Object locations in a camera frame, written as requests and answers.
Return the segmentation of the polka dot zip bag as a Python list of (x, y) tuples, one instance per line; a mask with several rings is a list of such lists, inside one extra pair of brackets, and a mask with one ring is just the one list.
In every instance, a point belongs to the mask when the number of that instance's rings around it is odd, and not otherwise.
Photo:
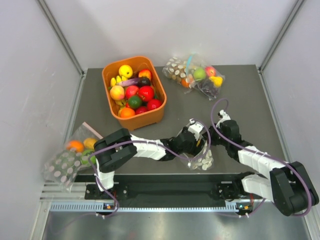
[[(179, 132), (179, 134), (188, 131), (188, 128), (187, 128), (188, 124)], [(209, 139), (209, 129), (205, 125), (204, 125), (204, 130), (201, 133), (201, 137), (206, 137), (208, 141), (208, 149), (203, 157), (192, 157), (191, 155), (189, 155), (188, 152), (184, 152), (179, 155), (183, 164), (191, 171), (195, 171), (195, 170), (207, 171), (211, 167), (213, 167), (214, 158), (211, 151), (211, 140)]]

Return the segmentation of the red fake apple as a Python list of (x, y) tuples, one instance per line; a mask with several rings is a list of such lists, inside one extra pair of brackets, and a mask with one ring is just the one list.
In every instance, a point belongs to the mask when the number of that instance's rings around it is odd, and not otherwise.
[(138, 96), (143, 102), (149, 102), (155, 96), (155, 91), (151, 86), (142, 86), (138, 91)]

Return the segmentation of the green fake lime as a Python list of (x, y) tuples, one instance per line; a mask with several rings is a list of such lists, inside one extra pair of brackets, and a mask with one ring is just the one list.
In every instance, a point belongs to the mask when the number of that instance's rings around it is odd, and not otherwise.
[(135, 110), (142, 105), (143, 101), (138, 95), (133, 95), (128, 99), (127, 103), (131, 109)]

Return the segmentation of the purple fake grapes in bag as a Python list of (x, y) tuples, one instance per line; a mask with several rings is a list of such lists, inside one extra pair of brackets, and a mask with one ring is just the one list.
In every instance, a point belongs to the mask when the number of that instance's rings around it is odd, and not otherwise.
[(209, 98), (216, 98), (219, 94), (219, 88), (215, 87), (210, 79), (201, 80), (197, 87)]

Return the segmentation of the brown polka dot bag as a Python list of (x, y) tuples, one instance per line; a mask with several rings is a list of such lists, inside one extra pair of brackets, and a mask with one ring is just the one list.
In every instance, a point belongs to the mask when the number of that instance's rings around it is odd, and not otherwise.
[(162, 73), (170, 80), (175, 81), (177, 84), (185, 88), (189, 88), (187, 82), (187, 61), (181, 60), (178, 57), (171, 57), (162, 69)]

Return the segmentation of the fake eggplant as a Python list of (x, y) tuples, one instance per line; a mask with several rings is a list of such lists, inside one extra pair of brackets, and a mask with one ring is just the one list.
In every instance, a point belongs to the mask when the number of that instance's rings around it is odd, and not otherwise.
[(131, 78), (125, 81), (118, 82), (116, 85), (121, 87), (137, 86), (141, 88), (144, 86), (150, 86), (151, 80), (148, 79), (147, 77), (136, 77), (136, 78)]

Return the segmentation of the fake banana bunch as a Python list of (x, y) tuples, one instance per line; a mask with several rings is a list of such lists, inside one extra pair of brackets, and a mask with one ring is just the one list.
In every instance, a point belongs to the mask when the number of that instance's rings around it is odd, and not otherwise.
[(118, 83), (121, 83), (121, 82), (124, 82), (124, 81), (127, 81), (127, 80), (128, 80), (127, 77), (117, 75), (116, 77), (112, 77), (111, 78), (110, 86), (113, 87), (113, 86), (117, 85)]

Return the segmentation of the yellow fruit in left bag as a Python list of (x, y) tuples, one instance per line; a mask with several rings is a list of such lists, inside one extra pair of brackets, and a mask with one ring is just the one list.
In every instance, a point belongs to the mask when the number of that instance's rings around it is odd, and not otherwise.
[(94, 145), (97, 141), (95, 138), (88, 137), (83, 141), (83, 145), (88, 150), (94, 150)]

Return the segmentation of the green fruit in left bag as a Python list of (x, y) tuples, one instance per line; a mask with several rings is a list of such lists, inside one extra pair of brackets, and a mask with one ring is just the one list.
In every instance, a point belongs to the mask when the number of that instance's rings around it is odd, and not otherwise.
[[(89, 156), (90, 156), (93, 152), (94, 152), (94, 151), (91, 150), (91, 149), (86, 149), (86, 150), (82, 153), (80, 161), (81, 161), (81, 163), (82, 163), (83, 165), (89, 165), (88, 159), (89, 159)], [(96, 164), (96, 156), (93, 155), (93, 156), (90, 158), (90, 161), (95, 165), (95, 164)]]

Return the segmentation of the orange in left bag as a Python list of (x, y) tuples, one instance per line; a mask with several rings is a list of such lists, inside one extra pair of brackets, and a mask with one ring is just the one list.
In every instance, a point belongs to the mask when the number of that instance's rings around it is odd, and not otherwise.
[(67, 150), (73, 150), (76, 153), (82, 153), (85, 149), (84, 144), (78, 140), (71, 140), (66, 144)]

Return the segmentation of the left zip bag with fruit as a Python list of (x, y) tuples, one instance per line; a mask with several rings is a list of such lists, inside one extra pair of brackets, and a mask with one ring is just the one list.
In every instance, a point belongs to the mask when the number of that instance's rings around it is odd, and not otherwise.
[(70, 192), (79, 171), (92, 168), (93, 163), (82, 164), (83, 152), (67, 150), (66, 145), (72, 140), (83, 143), (86, 138), (102, 139), (102, 135), (94, 130), (88, 123), (83, 122), (65, 142), (53, 157), (47, 160), (43, 167), (43, 176), (47, 181), (56, 183), (64, 192)]

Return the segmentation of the dark red fruit in bin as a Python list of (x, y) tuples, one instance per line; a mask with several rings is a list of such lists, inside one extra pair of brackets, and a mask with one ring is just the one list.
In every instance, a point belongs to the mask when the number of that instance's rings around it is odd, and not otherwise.
[(151, 99), (146, 105), (148, 111), (158, 109), (161, 106), (162, 106), (162, 102), (159, 99), (155, 99), (155, 98)]

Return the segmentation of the orange in bin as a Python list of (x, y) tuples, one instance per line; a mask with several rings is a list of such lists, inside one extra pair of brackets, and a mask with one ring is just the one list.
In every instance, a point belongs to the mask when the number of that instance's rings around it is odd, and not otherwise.
[(125, 119), (133, 117), (135, 115), (136, 115), (135, 111), (129, 107), (124, 107), (120, 112), (120, 117)]

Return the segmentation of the red yellow apple in bin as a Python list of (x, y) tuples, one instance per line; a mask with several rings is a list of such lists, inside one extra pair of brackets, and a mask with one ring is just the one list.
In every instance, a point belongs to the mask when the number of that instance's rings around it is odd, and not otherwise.
[(148, 78), (151, 81), (153, 78), (153, 75), (149, 69), (145, 68), (145, 69), (142, 69), (141, 71), (139, 71), (138, 77), (139, 78)]

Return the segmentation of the peach in bin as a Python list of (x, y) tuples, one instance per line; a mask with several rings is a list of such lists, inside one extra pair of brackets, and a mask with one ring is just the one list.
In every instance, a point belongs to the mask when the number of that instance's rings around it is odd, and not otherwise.
[(119, 101), (125, 98), (125, 89), (120, 85), (115, 85), (110, 89), (109, 94), (113, 100)]

